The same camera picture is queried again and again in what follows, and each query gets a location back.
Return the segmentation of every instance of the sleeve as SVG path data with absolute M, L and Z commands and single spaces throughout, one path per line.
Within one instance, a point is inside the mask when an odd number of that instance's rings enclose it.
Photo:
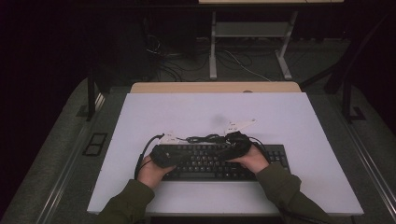
M 95 224 L 136 223 L 144 218 L 146 206 L 154 198 L 154 191 L 136 180 L 130 180 L 124 190 L 111 198 L 99 213 Z
M 285 171 L 279 162 L 261 170 L 256 177 L 285 223 L 334 223 L 327 213 L 300 192 L 300 178 Z

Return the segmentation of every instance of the white tabletop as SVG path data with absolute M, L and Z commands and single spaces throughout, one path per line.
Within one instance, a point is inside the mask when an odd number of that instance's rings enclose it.
M 285 146 L 301 191 L 327 213 L 362 214 L 361 206 L 305 93 L 130 93 L 99 174 L 88 211 L 100 212 L 120 193 L 139 154 L 154 135 L 185 138 L 223 134 L 230 121 L 255 119 L 242 133 Z M 162 182 L 147 208 L 150 216 L 277 214 L 256 182 Z

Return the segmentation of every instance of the black keyboard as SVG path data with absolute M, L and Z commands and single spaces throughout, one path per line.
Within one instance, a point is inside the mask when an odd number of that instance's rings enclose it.
M 187 151 L 189 157 L 183 160 L 172 172 L 166 174 L 167 181 L 255 181 L 256 176 L 238 162 L 219 161 L 213 150 L 226 148 L 227 145 L 173 145 L 177 150 Z M 270 163 L 280 161 L 288 172 L 288 158 L 283 145 L 264 145 L 265 157 Z

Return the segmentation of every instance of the black cable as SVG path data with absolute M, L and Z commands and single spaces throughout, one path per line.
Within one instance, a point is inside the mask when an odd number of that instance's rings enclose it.
M 193 136 L 193 137 L 188 137 L 186 139 L 181 139 L 181 138 L 178 138 L 178 139 L 186 141 L 188 143 L 203 143 L 203 142 L 206 142 L 206 143 L 217 143 L 217 144 L 225 143 L 225 137 L 224 136 L 220 136 L 220 135 L 218 135 L 216 133 L 210 134 L 210 135 L 208 135 L 206 137 Z
M 170 63 L 170 64 L 172 64 L 173 66 L 176 66 L 176 67 L 177 67 L 178 69 L 180 69 L 181 71 L 193 72 L 193 71 L 199 71 L 199 70 L 203 69 L 203 68 L 205 67 L 207 61 L 208 61 L 208 57 L 205 57 L 205 61 L 204 61 L 204 63 L 203 63 L 202 65 L 200 65 L 200 66 L 198 66 L 198 67 L 196 67 L 196 68 L 191 68 L 191 69 L 183 68 L 183 67 L 181 67 L 180 65 L 178 65 L 178 64 L 176 64 L 176 63 L 171 63 L 171 62 L 169 62 L 169 61 L 166 61 L 165 63 Z
M 305 54 L 307 54 L 308 51 L 311 50 L 315 45 L 316 45 L 315 43 L 314 43 L 314 44 L 311 44 L 311 45 L 308 47 L 308 49 L 306 49 L 305 52 L 304 52 L 302 55 L 300 55 L 300 57 L 298 57 L 297 60 L 296 60 L 292 65 L 288 65 L 288 70 L 286 70 L 286 72 L 283 74 L 283 76 L 285 76 L 285 75 L 289 72 L 289 70 L 290 70 L 294 65 L 296 65 L 297 62 L 299 62 L 299 61 L 305 56 Z M 295 54 L 296 54 L 296 52 L 294 52 L 294 53 L 288 58 L 288 61 L 290 61 L 290 59 L 291 59 Z
M 183 81 L 187 81 L 187 82 L 196 82 L 196 81 L 199 81 L 199 80 L 202 80 L 202 81 L 205 81 L 205 82 L 211 81 L 210 79 L 204 79 L 204 78 L 202 78 L 202 77 L 198 77 L 198 78 L 196 78 L 196 79 L 194 79 L 194 80 L 190 80 L 190 79 L 183 78 Z
M 173 68 L 168 67 L 168 66 L 166 66 L 166 65 L 164 65 L 164 64 L 161 64 L 160 67 L 161 67 L 161 69 L 162 69 L 163 71 L 165 71 L 165 72 L 167 72 L 167 73 L 169 73 L 169 74 L 172 74 L 172 76 L 175 78 L 175 81 L 177 81 L 177 78 L 178 78 L 180 81 L 183 81 L 183 78 L 181 78 L 181 75 L 180 75 L 177 71 L 175 71 Z
M 137 160 L 136 167 L 134 168 L 134 179 L 137 179 L 137 176 L 139 175 L 139 171 L 142 168 L 142 166 L 147 164 L 147 162 L 146 162 L 145 164 L 141 165 L 141 163 L 145 157 L 146 151 L 148 150 L 148 147 L 151 144 L 151 142 L 154 141 L 154 139 L 156 139 L 156 138 L 161 139 L 163 136 L 164 136 L 164 134 L 155 135 L 148 141 L 148 143 L 146 144 L 145 148 L 143 149 L 142 153 L 139 156 L 139 160 Z
M 249 137 L 249 136 L 248 136 L 248 138 L 258 141 L 264 147 L 264 144 L 259 139 L 255 138 L 255 137 Z
M 146 161 L 145 163 L 143 163 L 141 166 L 140 166 L 140 170 L 143 168 L 143 166 L 145 166 L 147 163 L 149 163 L 149 162 L 151 162 L 152 160 L 149 160 L 149 161 Z

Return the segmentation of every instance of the gray floor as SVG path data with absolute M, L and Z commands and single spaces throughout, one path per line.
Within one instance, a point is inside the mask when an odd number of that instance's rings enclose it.
M 218 81 L 282 81 L 274 50 L 278 40 L 248 40 L 218 42 Z M 208 81 L 207 44 L 196 60 L 174 59 L 164 65 L 171 67 L 159 72 L 153 81 L 184 80 Z M 335 63 L 348 46 L 347 41 L 326 40 L 291 42 L 285 59 L 290 66 L 293 81 L 302 82 Z M 234 57 L 249 71 L 235 64 Z M 352 138 L 352 129 L 360 143 L 375 162 L 390 189 L 396 189 L 396 140 L 382 119 L 367 103 L 359 90 L 354 89 L 352 105 L 357 106 L 366 120 L 346 124 L 340 116 L 340 92 L 327 95 L 322 87 L 326 78 L 306 89 L 317 112 L 318 119 L 332 145 L 346 177 L 364 210 L 363 216 L 337 217 L 339 223 L 395 223 L 378 185 L 361 162 L 359 143 Z M 85 121 L 87 104 L 86 82 L 80 83 L 64 111 L 58 118 L 46 143 L 17 195 L 8 208 L 2 224 L 6 223 L 93 223 L 95 215 L 86 212 L 92 188 L 106 155 L 111 135 L 118 120 L 128 87 L 113 88 L 104 101 L 98 103 L 98 112 L 91 122 Z M 82 156 L 93 133 L 108 133 L 99 157 Z

